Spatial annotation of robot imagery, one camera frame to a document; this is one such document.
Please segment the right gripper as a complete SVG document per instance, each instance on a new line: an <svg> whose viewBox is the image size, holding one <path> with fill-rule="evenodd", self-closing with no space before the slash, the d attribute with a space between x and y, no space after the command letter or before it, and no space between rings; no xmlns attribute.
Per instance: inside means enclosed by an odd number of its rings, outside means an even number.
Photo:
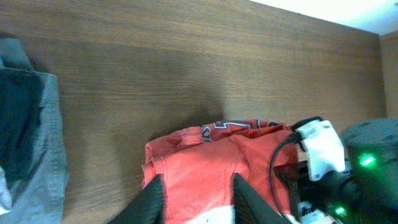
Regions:
<svg viewBox="0 0 398 224"><path fill-rule="evenodd" d="M351 164L311 181L307 162L277 166L276 177L285 185L291 214L300 223L351 223Z"/></svg>

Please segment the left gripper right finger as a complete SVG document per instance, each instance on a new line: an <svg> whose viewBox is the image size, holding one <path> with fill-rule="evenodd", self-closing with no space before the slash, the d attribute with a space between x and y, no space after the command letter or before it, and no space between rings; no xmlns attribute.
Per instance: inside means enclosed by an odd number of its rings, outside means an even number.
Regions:
<svg viewBox="0 0 398 224"><path fill-rule="evenodd" d="M238 173L235 173L233 178L233 205L236 224L290 224Z"/></svg>

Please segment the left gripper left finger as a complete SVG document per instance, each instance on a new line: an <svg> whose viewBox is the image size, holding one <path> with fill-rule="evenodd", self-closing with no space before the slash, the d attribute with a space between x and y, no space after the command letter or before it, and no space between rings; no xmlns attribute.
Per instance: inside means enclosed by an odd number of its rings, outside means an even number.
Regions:
<svg viewBox="0 0 398 224"><path fill-rule="evenodd" d="M164 224L164 207L164 185L158 174L108 224Z"/></svg>

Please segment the red printed t-shirt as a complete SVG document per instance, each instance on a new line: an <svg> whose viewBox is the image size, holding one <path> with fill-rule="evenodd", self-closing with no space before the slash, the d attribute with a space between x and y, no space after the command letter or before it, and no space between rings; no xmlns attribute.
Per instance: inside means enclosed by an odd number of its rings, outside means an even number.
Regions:
<svg viewBox="0 0 398 224"><path fill-rule="evenodd" d="M287 124L258 119L217 121L173 132L146 144L142 185L162 175L166 223L232 223L235 173L275 212L290 215L283 183L274 180L278 205L269 187L272 153L290 134Z"/></svg>

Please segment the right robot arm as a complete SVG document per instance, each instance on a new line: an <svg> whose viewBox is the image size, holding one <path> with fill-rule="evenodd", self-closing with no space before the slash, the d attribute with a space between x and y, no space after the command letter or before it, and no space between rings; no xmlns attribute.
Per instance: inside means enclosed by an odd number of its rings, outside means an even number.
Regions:
<svg viewBox="0 0 398 224"><path fill-rule="evenodd" d="M335 223L397 223L397 120L372 119L339 136L321 117L301 120L274 150L269 187L278 211L275 178L287 187L291 208L301 202Z"/></svg>

